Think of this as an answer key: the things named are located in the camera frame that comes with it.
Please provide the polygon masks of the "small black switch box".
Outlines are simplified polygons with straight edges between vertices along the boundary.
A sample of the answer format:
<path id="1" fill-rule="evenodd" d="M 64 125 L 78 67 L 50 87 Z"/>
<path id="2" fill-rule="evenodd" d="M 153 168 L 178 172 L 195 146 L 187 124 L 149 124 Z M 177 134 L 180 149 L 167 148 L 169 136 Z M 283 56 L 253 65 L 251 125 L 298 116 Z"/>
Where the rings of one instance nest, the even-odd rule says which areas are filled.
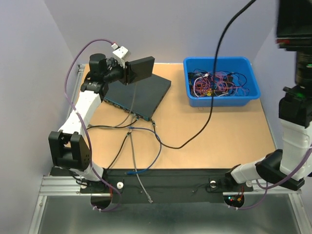
<path id="1" fill-rule="evenodd" d="M 141 65 L 140 67 L 140 77 L 141 80 L 146 79 L 152 75 L 155 58 L 152 56 L 133 60 L 131 62 L 137 62 Z"/>

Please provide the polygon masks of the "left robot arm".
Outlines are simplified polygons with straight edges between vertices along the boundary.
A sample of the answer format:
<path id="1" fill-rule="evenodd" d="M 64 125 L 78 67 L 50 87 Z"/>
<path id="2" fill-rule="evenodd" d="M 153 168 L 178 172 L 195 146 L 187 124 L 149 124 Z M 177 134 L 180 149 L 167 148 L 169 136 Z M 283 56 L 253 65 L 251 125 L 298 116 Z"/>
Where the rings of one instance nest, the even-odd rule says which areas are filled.
<path id="1" fill-rule="evenodd" d="M 109 181 L 105 178 L 105 170 L 92 161 L 91 141 L 86 128 L 102 103 L 109 83 L 118 80 L 129 84 L 130 69 L 126 66 L 126 55 L 117 53 L 110 59 L 100 53 L 91 55 L 89 68 L 71 114 L 58 131 L 50 133 L 48 141 L 55 166 L 77 173 L 91 181 L 97 192 L 104 192 Z"/>

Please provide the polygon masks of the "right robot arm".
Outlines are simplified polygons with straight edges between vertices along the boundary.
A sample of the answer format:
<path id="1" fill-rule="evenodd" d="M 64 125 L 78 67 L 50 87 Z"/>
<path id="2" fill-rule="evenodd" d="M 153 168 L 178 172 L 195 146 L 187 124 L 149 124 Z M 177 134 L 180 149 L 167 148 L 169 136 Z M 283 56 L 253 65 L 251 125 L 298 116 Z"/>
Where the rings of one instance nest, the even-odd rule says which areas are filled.
<path id="1" fill-rule="evenodd" d="M 263 179 L 265 189 L 299 190 L 312 175 L 312 2 L 280 0 L 276 27 L 280 49 L 296 53 L 295 86 L 284 87 L 278 116 L 283 148 L 259 161 L 239 164 L 226 173 L 224 184 L 236 190 L 242 183 Z"/>

